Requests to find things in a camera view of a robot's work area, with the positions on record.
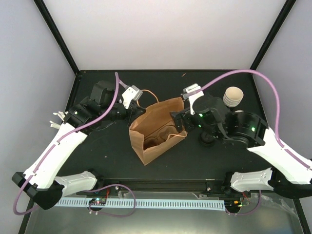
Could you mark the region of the brown paper bag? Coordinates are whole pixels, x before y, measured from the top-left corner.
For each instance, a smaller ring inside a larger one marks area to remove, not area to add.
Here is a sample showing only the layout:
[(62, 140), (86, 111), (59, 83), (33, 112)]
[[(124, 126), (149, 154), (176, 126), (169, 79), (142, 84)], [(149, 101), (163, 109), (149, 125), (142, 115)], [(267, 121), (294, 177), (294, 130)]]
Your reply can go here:
[(185, 137), (174, 136), (158, 146), (145, 150), (143, 149), (144, 138), (163, 126), (175, 126), (170, 112), (180, 112), (182, 110), (184, 110), (182, 98), (171, 98), (148, 106), (146, 112), (130, 125), (130, 143), (143, 165), (146, 166), (186, 138), (188, 133), (185, 130), (177, 131), (180, 135), (184, 135)]

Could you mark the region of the brown cardboard cup carrier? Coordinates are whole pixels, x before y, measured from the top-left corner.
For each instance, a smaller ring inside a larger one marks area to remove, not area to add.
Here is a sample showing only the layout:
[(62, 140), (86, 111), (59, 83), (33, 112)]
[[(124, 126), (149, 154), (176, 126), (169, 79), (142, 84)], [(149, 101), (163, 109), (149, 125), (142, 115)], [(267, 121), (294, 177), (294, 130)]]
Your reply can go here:
[(163, 126), (144, 138), (143, 149), (145, 150), (147, 148), (158, 146), (172, 137), (185, 136), (180, 135), (174, 125)]

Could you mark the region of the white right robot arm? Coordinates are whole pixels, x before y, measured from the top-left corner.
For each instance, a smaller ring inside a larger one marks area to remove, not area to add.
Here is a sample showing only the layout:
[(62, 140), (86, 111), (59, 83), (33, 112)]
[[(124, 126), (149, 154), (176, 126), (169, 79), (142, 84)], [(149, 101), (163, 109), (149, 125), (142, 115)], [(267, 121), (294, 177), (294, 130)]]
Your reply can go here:
[(209, 147), (215, 141), (233, 148), (246, 149), (270, 163), (271, 167), (256, 172), (227, 172), (221, 190), (234, 196), (257, 190), (296, 199), (312, 195), (312, 162), (277, 142), (274, 131), (261, 117), (250, 112), (233, 112), (223, 100), (211, 95), (197, 97), (182, 111), (170, 116), (178, 132), (201, 128), (200, 141)]

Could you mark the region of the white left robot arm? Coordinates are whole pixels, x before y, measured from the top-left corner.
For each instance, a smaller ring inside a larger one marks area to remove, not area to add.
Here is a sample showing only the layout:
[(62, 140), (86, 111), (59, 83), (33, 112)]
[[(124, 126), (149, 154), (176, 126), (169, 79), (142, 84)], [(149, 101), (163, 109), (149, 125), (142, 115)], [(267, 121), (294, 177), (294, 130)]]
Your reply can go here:
[(12, 180), (39, 207), (48, 210), (67, 195), (91, 191), (98, 195), (104, 191), (104, 178), (90, 169), (80, 174), (58, 176), (58, 172), (77, 148), (103, 121), (125, 120), (133, 122), (145, 113), (137, 105), (142, 90), (127, 86), (121, 80), (115, 84), (99, 81), (91, 94), (67, 112), (57, 112), (62, 123), (52, 123), (58, 132), (36, 162), (25, 172), (16, 172)]

